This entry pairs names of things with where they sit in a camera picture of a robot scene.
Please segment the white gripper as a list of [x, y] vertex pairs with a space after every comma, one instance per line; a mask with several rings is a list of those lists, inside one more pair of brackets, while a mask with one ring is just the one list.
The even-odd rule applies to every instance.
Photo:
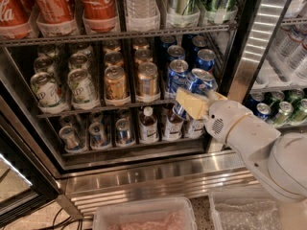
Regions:
[[205, 123], [206, 131], [220, 143], [226, 143], [226, 137], [231, 129], [252, 112], [240, 103], [228, 100], [226, 96], [214, 92], [216, 101], [209, 107], [209, 100], [202, 95], [191, 93], [179, 88], [176, 101], [195, 120], [208, 119]]

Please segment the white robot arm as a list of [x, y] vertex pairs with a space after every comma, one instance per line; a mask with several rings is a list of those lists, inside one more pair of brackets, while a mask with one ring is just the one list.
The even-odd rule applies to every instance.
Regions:
[[216, 230], [307, 230], [307, 135], [280, 133], [245, 106], [180, 88], [176, 101], [208, 134], [235, 150], [258, 181], [209, 193]]

